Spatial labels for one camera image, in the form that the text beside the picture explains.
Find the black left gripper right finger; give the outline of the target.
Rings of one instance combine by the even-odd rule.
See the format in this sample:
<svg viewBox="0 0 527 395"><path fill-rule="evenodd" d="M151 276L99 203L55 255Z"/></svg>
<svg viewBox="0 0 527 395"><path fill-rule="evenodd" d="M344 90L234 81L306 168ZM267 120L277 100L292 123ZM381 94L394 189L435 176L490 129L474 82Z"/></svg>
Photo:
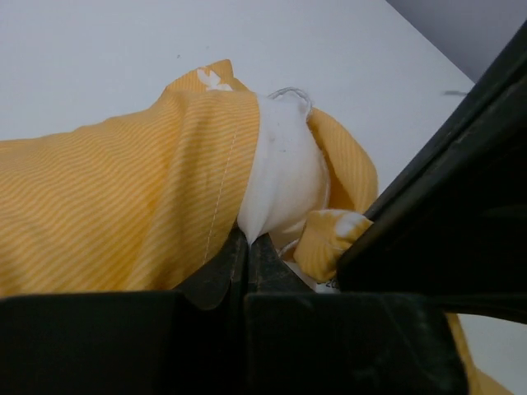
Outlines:
<svg viewBox="0 0 527 395"><path fill-rule="evenodd" d="M264 235L245 297L251 394L466 394L445 315L420 296L312 291Z"/></svg>

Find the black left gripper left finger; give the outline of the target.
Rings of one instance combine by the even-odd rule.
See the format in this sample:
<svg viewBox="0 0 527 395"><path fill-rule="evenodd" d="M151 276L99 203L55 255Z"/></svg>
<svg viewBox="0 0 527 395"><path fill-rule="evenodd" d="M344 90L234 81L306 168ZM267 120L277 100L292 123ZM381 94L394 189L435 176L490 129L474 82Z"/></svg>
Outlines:
<svg viewBox="0 0 527 395"><path fill-rule="evenodd" d="M246 259L235 229L173 290L2 299L2 393L238 393Z"/></svg>

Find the yellow pillowcase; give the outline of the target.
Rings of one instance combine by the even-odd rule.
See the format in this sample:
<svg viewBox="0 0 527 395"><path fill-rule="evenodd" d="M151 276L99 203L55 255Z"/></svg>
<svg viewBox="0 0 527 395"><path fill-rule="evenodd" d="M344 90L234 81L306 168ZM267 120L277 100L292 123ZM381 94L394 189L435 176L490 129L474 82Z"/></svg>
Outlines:
<svg viewBox="0 0 527 395"><path fill-rule="evenodd" d="M223 60L169 84L148 109L72 132L1 145L1 301L23 295L173 290L221 250L250 177L258 94ZM308 120L329 166L329 210L310 213L292 257L313 279L371 227L375 166L334 118ZM242 272L240 378L247 388ZM456 314L442 312L467 375L466 394L505 387L473 362Z"/></svg>

